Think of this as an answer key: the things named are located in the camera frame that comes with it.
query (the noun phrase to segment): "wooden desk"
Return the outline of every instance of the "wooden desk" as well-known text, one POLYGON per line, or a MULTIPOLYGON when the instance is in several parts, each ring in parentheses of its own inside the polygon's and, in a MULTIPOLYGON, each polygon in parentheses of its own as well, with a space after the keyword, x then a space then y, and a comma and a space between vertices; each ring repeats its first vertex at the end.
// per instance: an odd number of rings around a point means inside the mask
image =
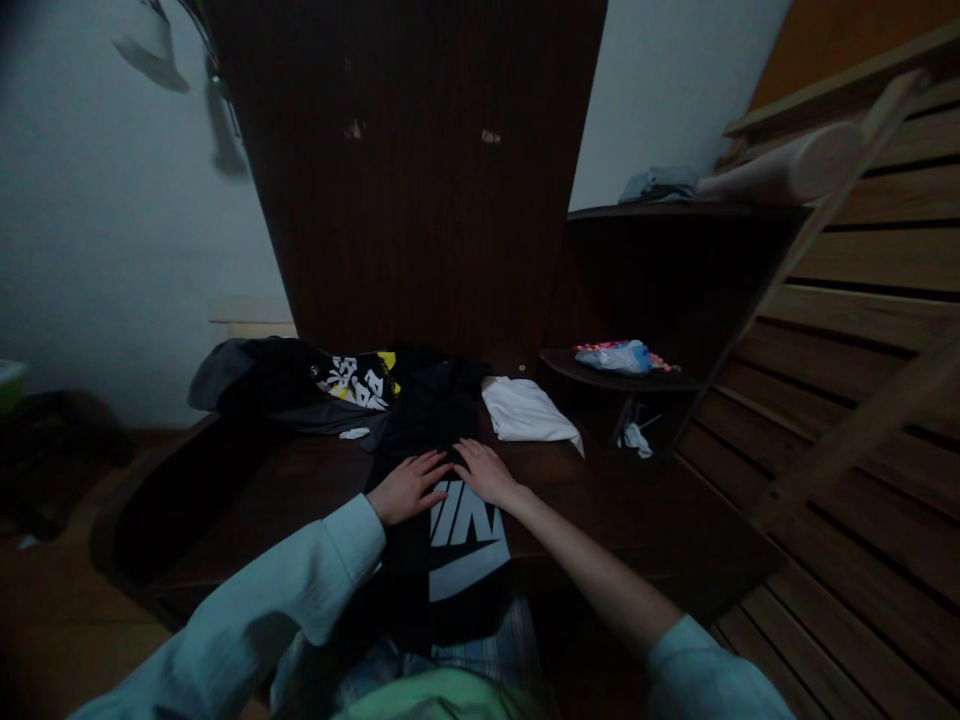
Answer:
MULTIPOLYGON (((779 553, 673 459, 633 451, 587 461, 570 443, 501 443, 480 404, 481 438, 518 481, 610 548, 695 617, 721 614, 779 553)), ((336 437, 292 435, 216 416, 121 487, 94 528, 94 561, 172 629, 226 578, 363 491, 372 456, 336 437)), ((518 590, 569 587, 505 518, 518 590)))

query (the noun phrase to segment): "light blue sleeve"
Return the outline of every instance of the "light blue sleeve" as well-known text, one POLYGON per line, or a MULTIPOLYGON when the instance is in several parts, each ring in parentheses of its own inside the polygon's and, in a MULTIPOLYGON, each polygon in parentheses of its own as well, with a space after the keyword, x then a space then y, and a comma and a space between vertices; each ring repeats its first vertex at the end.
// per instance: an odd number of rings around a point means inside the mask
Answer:
POLYGON ((298 631, 313 645, 327 641, 385 542, 358 495, 217 588, 183 630, 73 718, 237 717, 298 631))
POLYGON ((731 655, 689 615, 647 658, 653 720, 792 720, 773 684, 748 660, 731 655))

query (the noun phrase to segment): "white item on shelf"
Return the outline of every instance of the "white item on shelf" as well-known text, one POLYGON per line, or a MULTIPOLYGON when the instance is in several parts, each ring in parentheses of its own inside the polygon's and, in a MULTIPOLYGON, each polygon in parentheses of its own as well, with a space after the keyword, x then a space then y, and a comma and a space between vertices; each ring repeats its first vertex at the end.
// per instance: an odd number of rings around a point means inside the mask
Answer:
POLYGON ((486 377, 481 388, 493 429, 501 440, 569 440, 584 456, 580 432, 533 380, 486 377))
POLYGON ((722 175, 702 178, 694 199, 800 205, 838 187, 863 151, 857 125, 827 125, 722 175))
MULTIPOLYGON (((646 460, 648 457, 653 456, 653 450, 650 449, 650 443, 647 442, 647 439, 643 436, 643 433, 640 432, 640 426, 636 423, 627 423, 623 427, 623 444, 627 447, 635 448, 637 454, 646 460)), ((617 438, 617 447, 621 447, 620 444, 621 438, 617 438)))

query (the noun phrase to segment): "gray cloth on shelf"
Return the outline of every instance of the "gray cloth on shelf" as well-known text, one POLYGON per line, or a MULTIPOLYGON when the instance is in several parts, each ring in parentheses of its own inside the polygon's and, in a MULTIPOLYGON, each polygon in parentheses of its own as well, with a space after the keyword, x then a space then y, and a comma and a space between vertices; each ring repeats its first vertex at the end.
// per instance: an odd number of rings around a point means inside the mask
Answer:
POLYGON ((699 181, 696 171, 686 165, 652 167, 627 181, 618 203, 689 200, 696 195, 699 181))
MULTIPOLYGON (((226 340, 206 357, 190 382, 187 394, 190 407, 216 412, 220 394, 253 367, 253 358, 243 351, 246 342, 243 338, 226 340)), ((345 430, 370 428, 370 434, 363 438, 360 447, 373 452, 380 444, 390 413, 363 408, 328 395, 314 405, 274 413, 270 419, 310 435, 339 435, 345 430)))

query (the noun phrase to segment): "white cloth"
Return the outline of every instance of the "white cloth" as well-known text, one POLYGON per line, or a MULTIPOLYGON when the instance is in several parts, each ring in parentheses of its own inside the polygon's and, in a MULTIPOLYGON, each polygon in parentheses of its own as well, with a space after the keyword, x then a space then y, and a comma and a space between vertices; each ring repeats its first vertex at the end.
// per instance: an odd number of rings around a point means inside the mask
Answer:
POLYGON ((370 428, 353 428, 352 430, 344 430, 340 433, 341 440, 356 440, 357 438, 366 437, 370 434, 370 428))
MULTIPOLYGON (((640 432, 640 426, 636 423, 628 423, 623 427, 623 444, 627 447, 636 448, 637 454, 646 460, 653 455, 650 449, 650 443, 640 432)), ((620 447, 620 438, 617 438, 617 447, 620 447)))
POLYGON ((579 431, 533 380, 486 377, 481 388, 493 429, 501 440, 569 440, 584 455, 579 431))

